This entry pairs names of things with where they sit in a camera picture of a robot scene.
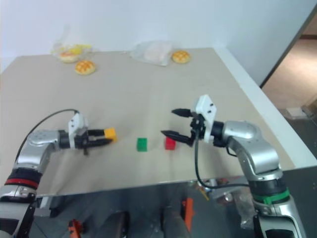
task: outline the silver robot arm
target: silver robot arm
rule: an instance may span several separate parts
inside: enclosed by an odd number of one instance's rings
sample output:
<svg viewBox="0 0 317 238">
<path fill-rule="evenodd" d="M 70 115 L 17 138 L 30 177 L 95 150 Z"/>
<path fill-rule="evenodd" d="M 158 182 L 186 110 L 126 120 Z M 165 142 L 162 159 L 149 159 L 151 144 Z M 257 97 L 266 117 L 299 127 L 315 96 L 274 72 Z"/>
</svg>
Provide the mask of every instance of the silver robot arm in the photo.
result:
<svg viewBox="0 0 317 238">
<path fill-rule="evenodd" d="M 213 142 L 214 146 L 225 147 L 230 155 L 238 158 L 257 212 L 254 217 L 257 237 L 306 238 L 295 202 L 283 179 L 278 154 L 263 139 L 258 126 L 245 121 L 215 121 L 216 107 L 208 95 L 201 96 L 193 110 L 172 112 L 181 117 L 193 117 L 191 137 L 171 130 L 162 131 L 164 135 L 189 146 L 196 139 Z"/>
<path fill-rule="evenodd" d="M 35 131 L 27 137 L 10 176 L 0 187 L 1 238 L 28 237 L 35 211 L 36 190 L 53 152 L 67 148 L 86 150 L 111 142 L 103 129 L 87 130 L 87 123 L 79 113 L 70 121 L 68 131 Z"/>
</svg>

